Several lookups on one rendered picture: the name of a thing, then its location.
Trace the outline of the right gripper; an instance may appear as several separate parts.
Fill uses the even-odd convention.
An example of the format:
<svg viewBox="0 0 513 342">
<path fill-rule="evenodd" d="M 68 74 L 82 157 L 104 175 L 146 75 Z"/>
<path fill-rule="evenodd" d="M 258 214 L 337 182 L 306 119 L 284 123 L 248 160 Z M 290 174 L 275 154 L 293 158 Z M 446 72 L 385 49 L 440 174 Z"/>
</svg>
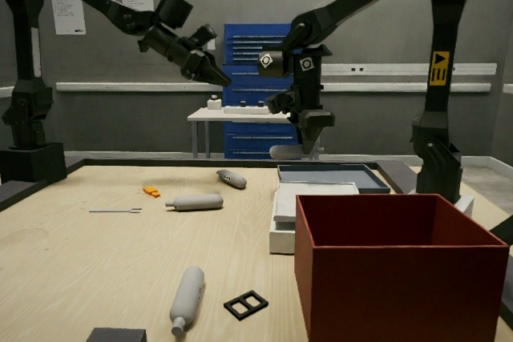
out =
<svg viewBox="0 0 513 342">
<path fill-rule="evenodd" d="M 323 105 L 320 104 L 321 90 L 324 90 L 320 79 L 293 79 L 291 84 L 292 89 L 297 85 L 300 91 L 301 110 L 291 107 L 282 111 L 282 114 L 290 113 L 287 119 L 295 127 L 298 144 L 302 144 L 304 154 L 309 155 L 323 128 L 334 127 L 335 116 L 330 111 L 323 110 Z"/>
</svg>

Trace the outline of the black rectangular buckle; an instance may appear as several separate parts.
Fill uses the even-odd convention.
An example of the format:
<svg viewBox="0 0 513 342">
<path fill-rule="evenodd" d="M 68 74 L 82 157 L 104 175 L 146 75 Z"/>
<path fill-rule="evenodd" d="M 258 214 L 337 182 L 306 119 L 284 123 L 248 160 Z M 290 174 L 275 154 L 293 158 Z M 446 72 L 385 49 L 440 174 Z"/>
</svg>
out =
<svg viewBox="0 0 513 342">
<path fill-rule="evenodd" d="M 249 297 L 253 297 L 257 301 L 260 302 L 257 306 L 253 307 L 249 302 L 246 301 Z M 234 307 L 232 307 L 235 304 L 242 304 L 245 308 L 248 310 L 239 313 Z M 251 316 L 252 314 L 259 312 L 261 309 L 266 308 L 269 306 L 269 302 L 265 300 L 263 297 L 258 295 L 255 291 L 251 290 L 249 292 L 246 292 L 245 294 L 238 296 L 235 299 L 232 299 L 226 303 L 224 303 L 224 308 L 226 308 L 233 316 L 235 316 L 239 321 L 242 321 L 243 319 Z"/>
</svg>

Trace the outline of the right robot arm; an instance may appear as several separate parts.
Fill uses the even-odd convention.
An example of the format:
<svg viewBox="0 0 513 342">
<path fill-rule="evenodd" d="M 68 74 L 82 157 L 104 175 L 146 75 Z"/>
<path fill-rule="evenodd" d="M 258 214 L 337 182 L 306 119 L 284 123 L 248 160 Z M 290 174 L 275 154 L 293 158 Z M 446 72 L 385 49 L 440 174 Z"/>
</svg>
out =
<svg viewBox="0 0 513 342">
<path fill-rule="evenodd" d="M 288 78 L 293 73 L 293 79 L 321 79 L 322 56 L 333 53 L 325 44 L 306 47 L 319 44 L 345 20 L 378 1 L 335 0 L 299 14 L 280 46 L 262 46 L 258 74 L 262 78 Z M 416 115 L 412 120 L 410 140 L 414 153 L 424 162 L 417 175 L 416 193 L 440 194 L 453 205 L 462 197 L 459 192 L 463 168 L 462 153 L 450 141 L 448 103 L 456 32 L 466 3 L 467 0 L 431 0 L 434 31 L 426 103 L 422 116 Z M 302 52 L 294 54 L 294 50 Z"/>
</svg>

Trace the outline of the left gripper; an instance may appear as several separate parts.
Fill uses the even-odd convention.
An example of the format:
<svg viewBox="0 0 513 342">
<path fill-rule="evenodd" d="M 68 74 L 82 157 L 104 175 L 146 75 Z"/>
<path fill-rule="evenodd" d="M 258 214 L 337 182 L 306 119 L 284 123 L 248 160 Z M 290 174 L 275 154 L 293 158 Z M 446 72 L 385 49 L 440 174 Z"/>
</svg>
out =
<svg viewBox="0 0 513 342">
<path fill-rule="evenodd" d="M 180 36 L 175 36 L 165 53 L 165 58 L 167 58 L 169 62 L 173 62 L 181 67 L 180 73 L 183 77 L 188 80 L 192 79 L 192 81 L 222 87 L 227 87 L 228 84 L 232 82 L 216 65 L 216 57 L 214 54 L 207 50 L 191 50 L 183 40 L 184 39 Z M 193 78 L 192 74 L 195 74 Z"/>
</svg>

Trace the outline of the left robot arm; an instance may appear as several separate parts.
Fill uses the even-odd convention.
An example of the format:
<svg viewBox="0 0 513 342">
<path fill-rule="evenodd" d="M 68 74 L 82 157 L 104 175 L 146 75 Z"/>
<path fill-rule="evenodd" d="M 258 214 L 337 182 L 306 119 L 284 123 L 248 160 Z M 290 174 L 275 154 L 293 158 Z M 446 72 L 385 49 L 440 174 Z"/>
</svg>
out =
<svg viewBox="0 0 513 342">
<path fill-rule="evenodd" d="M 176 26 L 182 28 L 193 8 L 184 0 L 160 0 L 155 11 L 140 11 L 115 0 L 82 1 L 104 14 L 123 33 L 144 35 L 137 41 L 140 52 L 147 52 L 150 47 L 164 57 L 177 35 L 162 23 L 173 30 Z M 9 149 L 29 151 L 50 145 L 40 122 L 46 119 L 54 103 L 53 88 L 46 87 L 42 80 L 38 16 L 44 0 L 6 0 L 6 3 L 14 20 L 18 80 L 12 90 L 11 106 L 2 120 L 5 125 L 14 125 L 11 126 L 14 146 Z"/>
</svg>

